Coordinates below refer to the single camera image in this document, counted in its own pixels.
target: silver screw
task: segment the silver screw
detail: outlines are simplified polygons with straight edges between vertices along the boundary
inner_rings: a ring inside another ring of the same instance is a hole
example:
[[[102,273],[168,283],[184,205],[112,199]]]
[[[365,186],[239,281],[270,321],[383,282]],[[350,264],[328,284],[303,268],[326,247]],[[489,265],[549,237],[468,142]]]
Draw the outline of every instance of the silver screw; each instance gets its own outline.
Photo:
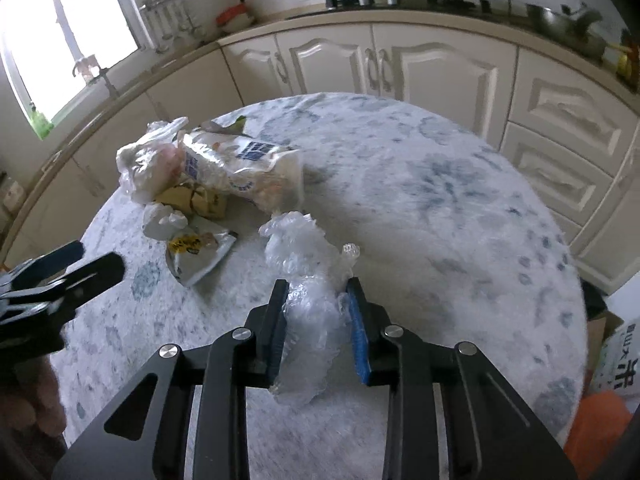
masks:
[[[475,355],[478,352],[478,347],[469,341],[463,341],[458,345],[458,352],[462,355]]]
[[[160,349],[158,350],[158,353],[160,354],[160,357],[169,359],[177,355],[178,347],[176,345],[171,345],[171,344],[164,345],[160,347]]]
[[[244,341],[245,339],[249,339],[251,337],[251,330],[241,326],[240,328],[236,328],[231,335],[234,339],[238,341]]]
[[[387,337],[402,337],[404,330],[398,325],[389,325],[385,328],[385,335]]]

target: round table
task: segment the round table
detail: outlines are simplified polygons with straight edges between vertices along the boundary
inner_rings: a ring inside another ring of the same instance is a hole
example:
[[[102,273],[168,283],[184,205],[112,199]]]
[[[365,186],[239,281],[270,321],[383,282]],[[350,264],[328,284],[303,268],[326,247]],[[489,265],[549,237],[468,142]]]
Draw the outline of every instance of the round table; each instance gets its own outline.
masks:
[[[584,305],[560,230],[511,164],[451,121],[372,96],[283,98],[218,122],[239,115],[250,136],[304,152],[305,210],[331,243],[360,246],[367,299],[428,342],[476,343],[562,444],[582,389]],[[142,211],[118,190],[82,238],[86,258],[116,251],[127,272],[78,311],[52,356],[69,443],[160,346],[195,348],[242,326],[278,277],[258,236],[268,216],[248,202],[229,201],[220,224],[238,241],[193,288],[142,234]],[[252,478],[380,478],[386,400],[387,388],[358,382],[348,347],[302,408],[248,390]]]

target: window frame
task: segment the window frame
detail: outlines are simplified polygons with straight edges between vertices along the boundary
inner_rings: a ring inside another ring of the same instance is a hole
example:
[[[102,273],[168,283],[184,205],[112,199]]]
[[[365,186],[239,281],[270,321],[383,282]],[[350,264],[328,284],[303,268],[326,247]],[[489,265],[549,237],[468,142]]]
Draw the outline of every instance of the window frame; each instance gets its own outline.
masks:
[[[146,30],[145,24],[143,23],[142,16],[138,10],[138,6],[135,3],[135,0],[117,0],[120,6],[120,10],[124,15],[124,18],[129,27],[129,31],[133,37],[133,40],[136,42],[138,49],[133,51],[123,60],[120,60],[115,65],[107,69],[107,72],[111,70],[120,69],[123,66],[127,66],[139,57],[141,51],[152,47],[152,40],[149,36],[148,31]],[[60,0],[56,2],[54,0],[54,6],[60,3]],[[66,23],[66,19],[63,20],[65,23],[60,23],[61,28],[63,29],[63,33],[65,35],[65,39],[67,39],[67,35],[71,34],[73,36],[73,32],[71,31],[68,23]],[[75,54],[74,49],[69,42],[67,41],[67,45],[69,46],[69,51]],[[29,95],[29,91],[25,86],[22,77],[20,76],[20,71],[14,61],[14,56],[9,48],[5,34],[2,30],[0,30],[0,57],[2,58],[2,62],[4,62],[4,66],[7,72],[7,76],[9,79],[9,83],[14,91],[14,95],[22,108],[22,111],[25,117],[30,116],[30,102],[31,97]],[[66,103],[52,118],[47,118],[54,127],[62,122],[62,120],[67,117],[71,111],[76,108],[85,98],[87,98],[88,94],[92,92],[92,87],[95,82],[100,81],[100,78],[94,79],[91,83],[84,86],[81,91],[78,92],[71,100]]]

